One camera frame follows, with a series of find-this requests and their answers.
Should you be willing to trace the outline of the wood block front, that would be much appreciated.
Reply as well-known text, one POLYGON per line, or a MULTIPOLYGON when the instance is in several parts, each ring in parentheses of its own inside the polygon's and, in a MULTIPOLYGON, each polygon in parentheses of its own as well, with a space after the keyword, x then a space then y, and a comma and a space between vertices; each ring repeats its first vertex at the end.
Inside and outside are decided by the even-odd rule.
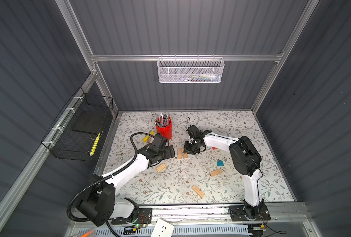
POLYGON ((192 190, 200 197, 203 198, 205 196, 205 193, 199 189, 196 185, 192 186, 192 190))

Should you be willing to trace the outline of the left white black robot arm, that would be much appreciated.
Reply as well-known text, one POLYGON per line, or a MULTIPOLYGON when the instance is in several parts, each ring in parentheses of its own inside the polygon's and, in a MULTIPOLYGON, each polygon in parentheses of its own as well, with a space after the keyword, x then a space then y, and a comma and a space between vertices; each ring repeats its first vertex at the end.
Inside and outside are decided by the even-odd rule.
POLYGON ((139 206, 129 198, 116 199, 116 194, 139 173, 175 157, 169 140, 157 133, 137 132, 130 137, 134 155, 117 169, 101 176, 93 175, 92 183, 77 193, 69 202, 66 213, 75 222, 91 221, 101 226, 110 219, 126 219, 136 222, 139 206), (134 143, 136 135, 148 135, 152 143, 138 149, 134 143))

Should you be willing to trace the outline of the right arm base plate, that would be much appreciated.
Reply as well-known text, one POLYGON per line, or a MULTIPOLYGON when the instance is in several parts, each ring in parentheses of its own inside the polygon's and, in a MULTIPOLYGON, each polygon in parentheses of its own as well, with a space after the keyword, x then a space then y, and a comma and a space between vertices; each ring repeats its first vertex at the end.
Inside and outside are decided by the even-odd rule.
POLYGON ((270 221, 271 215, 266 205, 257 207, 245 205, 231 205, 228 207, 228 214, 232 221, 270 221))

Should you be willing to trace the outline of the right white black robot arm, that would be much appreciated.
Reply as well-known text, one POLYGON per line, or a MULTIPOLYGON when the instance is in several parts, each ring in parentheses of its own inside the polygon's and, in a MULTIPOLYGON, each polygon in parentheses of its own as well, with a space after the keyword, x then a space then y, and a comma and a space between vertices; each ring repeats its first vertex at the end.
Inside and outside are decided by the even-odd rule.
POLYGON ((250 221, 271 219, 264 199, 260 195, 259 180, 263 177, 260 170, 262 158, 250 139, 217 135, 210 130, 200 131, 195 125, 186 129, 190 141, 184 143, 184 153, 196 155, 201 148, 213 147, 229 152, 233 165, 242 176, 244 186, 243 212, 250 221))

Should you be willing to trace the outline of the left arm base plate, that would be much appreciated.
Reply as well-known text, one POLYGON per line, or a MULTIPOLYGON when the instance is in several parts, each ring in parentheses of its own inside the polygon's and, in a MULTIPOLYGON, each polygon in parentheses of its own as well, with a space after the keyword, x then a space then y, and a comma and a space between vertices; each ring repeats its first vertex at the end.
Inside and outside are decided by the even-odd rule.
POLYGON ((135 224, 151 224, 152 222, 152 208, 147 207, 139 207, 138 209, 134 210, 134 213, 128 217, 117 217, 117 218, 110 218, 110 222, 112 225, 135 225, 135 224))

